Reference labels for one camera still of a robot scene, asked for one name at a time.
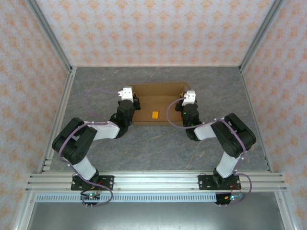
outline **robotic arm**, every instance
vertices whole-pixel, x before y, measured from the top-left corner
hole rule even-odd
[[[99,172],[89,162],[86,154],[94,140],[115,139],[122,137],[132,124],[132,118],[135,110],[140,110],[140,101],[136,94],[132,93],[132,87],[125,87],[118,92],[121,100],[118,102],[117,113],[113,114],[106,124],[96,125],[94,122],[82,121],[73,118],[60,132],[52,143],[52,148],[59,152],[64,141],[79,126],[89,123],[67,142],[61,157],[65,158],[85,180],[92,183],[98,183]]]
[[[227,188],[234,177],[233,171],[236,164],[244,151],[239,140],[230,132],[227,125],[235,131],[246,151],[256,143],[254,133],[233,113],[215,122],[202,124],[197,111],[195,91],[189,90],[180,97],[184,97],[184,100],[179,101],[175,109],[181,112],[183,126],[195,126],[195,128],[186,129],[188,137],[194,141],[217,138],[222,145],[224,153],[220,163],[213,171],[213,181],[219,189]]]

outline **small yellow cube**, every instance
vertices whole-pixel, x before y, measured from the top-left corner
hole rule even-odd
[[[153,119],[158,119],[159,112],[153,111]]]

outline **gray tabletop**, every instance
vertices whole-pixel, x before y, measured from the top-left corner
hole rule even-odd
[[[149,82],[187,81],[196,91],[202,122],[235,113],[256,135],[257,143],[239,165],[240,170],[268,170],[250,104],[236,67],[82,67],[77,68],[62,128],[73,118],[106,121],[116,112],[118,97],[93,92],[94,88],[119,91],[124,86]],[[219,163],[223,149],[216,138],[191,141],[173,126],[130,126],[119,139],[94,141],[88,158],[95,168],[110,170],[204,170]],[[50,170],[70,170],[54,156]]]

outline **pink floral wall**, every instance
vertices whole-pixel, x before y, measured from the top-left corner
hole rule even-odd
[[[266,151],[307,226],[307,4],[286,0],[247,71]]]
[[[67,72],[25,0],[0,1],[0,229],[43,156]]]
[[[274,0],[39,0],[72,65],[238,66]]]

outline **cardboard flap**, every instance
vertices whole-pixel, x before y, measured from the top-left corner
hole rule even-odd
[[[148,83],[131,85],[133,91],[137,93],[138,97],[141,96],[179,96],[182,92],[185,92],[185,86],[190,89],[190,85],[187,82],[175,82],[175,83]]]

